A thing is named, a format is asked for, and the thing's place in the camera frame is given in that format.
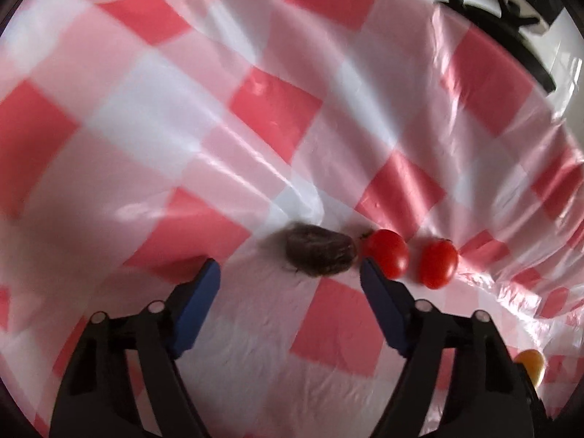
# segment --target yellow tomato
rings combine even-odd
[[[513,362],[523,364],[534,387],[538,387],[541,384],[545,371],[545,358],[541,352],[535,349],[527,349],[516,355]]]

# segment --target red and white checkered tablecloth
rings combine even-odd
[[[136,313],[206,254],[223,283],[178,366],[212,435],[369,436],[403,362],[356,270],[270,255],[303,219],[414,257],[451,239],[451,285],[405,283],[543,350],[553,413],[584,371],[583,184],[534,80],[429,1],[25,0],[0,40],[0,374],[46,436],[91,313]]]

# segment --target red tomato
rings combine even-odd
[[[452,280],[458,268],[458,252],[451,241],[440,239],[422,252],[420,281],[430,289],[442,288]]]
[[[399,234],[385,229],[373,232],[363,241],[363,258],[371,257],[387,278],[400,278],[408,268],[410,252]]]

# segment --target cherry tomato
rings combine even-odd
[[[430,289],[442,288],[452,280],[458,268],[458,252],[451,241],[440,239],[422,252],[420,281]]]
[[[513,362],[523,364],[534,387],[538,387],[541,384],[545,370],[545,358],[541,352],[535,349],[527,349],[516,355]]]
[[[400,278],[410,262],[408,245],[399,234],[381,229],[363,241],[363,258],[371,257],[390,280]]]

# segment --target dark brown object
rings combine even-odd
[[[285,231],[285,254],[299,272],[320,277],[350,269],[357,247],[348,235],[297,223]]]

